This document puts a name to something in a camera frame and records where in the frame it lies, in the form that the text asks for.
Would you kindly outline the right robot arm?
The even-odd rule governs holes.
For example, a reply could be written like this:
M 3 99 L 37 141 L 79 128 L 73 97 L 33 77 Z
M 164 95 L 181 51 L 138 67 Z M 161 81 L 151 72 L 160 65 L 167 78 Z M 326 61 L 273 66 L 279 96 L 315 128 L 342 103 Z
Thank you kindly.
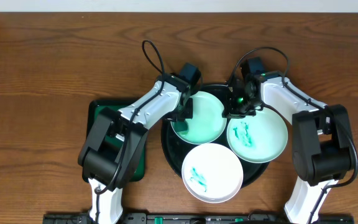
M 292 126 L 292 161 L 298 178 L 285 204 L 291 223 L 318 221 L 318 211 L 331 189 L 352 183 L 358 156 L 347 110 L 316 101 L 281 72 L 246 73 L 243 80 L 230 76 L 230 93 L 223 115 L 254 116 L 267 106 Z

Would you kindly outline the light green plate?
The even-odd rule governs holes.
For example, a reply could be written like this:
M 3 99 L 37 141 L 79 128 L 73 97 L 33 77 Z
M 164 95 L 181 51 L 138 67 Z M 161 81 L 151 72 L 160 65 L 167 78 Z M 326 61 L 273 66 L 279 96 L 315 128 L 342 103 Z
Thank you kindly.
M 175 134 L 190 144 L 213 142 L 224 132 L 227 119 L 222 117 L 223 103 L 214 95 L 199 91 L 191 96 L 193 99 L 193 118 L 186 119 L 188 133 Z
M 278 113 L 264 108 L 255 116 L 231 119 L 226 138 L 231 150 L 242 160 L 266 163 L 277 158 L 286 148 L 288 129 Z

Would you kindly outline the dark green sponge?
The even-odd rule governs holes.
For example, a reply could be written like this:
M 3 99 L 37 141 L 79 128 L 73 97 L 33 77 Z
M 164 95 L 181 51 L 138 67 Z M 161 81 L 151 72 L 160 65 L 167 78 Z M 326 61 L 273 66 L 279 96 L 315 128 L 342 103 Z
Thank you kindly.
M 177 121 L 173 123 L 173 130 L 178 134 L 188 133 L 189 127 L 186 121 Z

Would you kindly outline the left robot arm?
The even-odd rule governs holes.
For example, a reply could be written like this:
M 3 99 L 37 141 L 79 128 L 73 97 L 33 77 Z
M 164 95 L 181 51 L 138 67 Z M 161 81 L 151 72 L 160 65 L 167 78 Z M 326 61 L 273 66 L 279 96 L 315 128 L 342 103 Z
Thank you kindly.
M 150 128 L 162 118 L 190 118 L 190 96 L 199 79 L 199 75 L 164 73 L 148 93 L 127 107 L 99 112 L 78 156 L 83 179 L 93 191 L 92 223 L 119 221 L 122 190 L 139 165 Z

